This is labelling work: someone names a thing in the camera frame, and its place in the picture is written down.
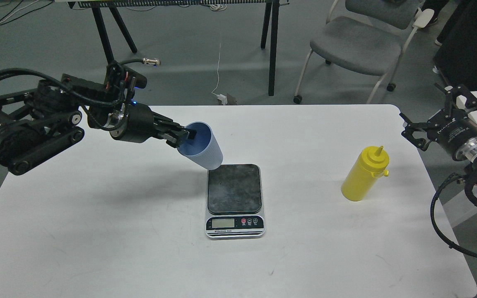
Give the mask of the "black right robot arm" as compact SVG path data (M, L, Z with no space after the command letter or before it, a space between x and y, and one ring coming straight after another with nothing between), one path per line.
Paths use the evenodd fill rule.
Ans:
M466 198L477 207L477 123L470 113L477 111L477 97L465 86L441 88L445 94L443 109L437 111L427 121L412 122L405 114L400 117L405 121L402 136L421 151L426 151L429 144L440 145L454 161L469 161L464 174L451 173L436 190L430 203L430 220L436 234L450 249L473 258L477 253L468 250L450 240L439 229L435 220L435 205L441 192L451 183L464 183Z

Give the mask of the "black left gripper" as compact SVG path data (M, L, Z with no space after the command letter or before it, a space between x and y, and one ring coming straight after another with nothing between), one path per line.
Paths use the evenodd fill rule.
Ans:
M144 143L149 138L165 139L173 148L179 148L187 139L195 139L197 131L154 113L147 105L129 106L128 119L120 128L110 132L116 141Z

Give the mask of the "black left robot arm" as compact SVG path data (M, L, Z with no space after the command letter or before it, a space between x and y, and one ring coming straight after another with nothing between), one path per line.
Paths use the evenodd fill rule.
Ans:
M135 91L147 85L131 63L158 66L157 59L113 60L104 83L64 74L51 76L25 68L0 70L0 81L17 76L40 78L35 89L0 96L0 165L14 175L25 174L80 142L85 134L79 123L85 116L89 128L110 133L116 141L144 143L164 139L179 148L198 135L147 105L134 100Z

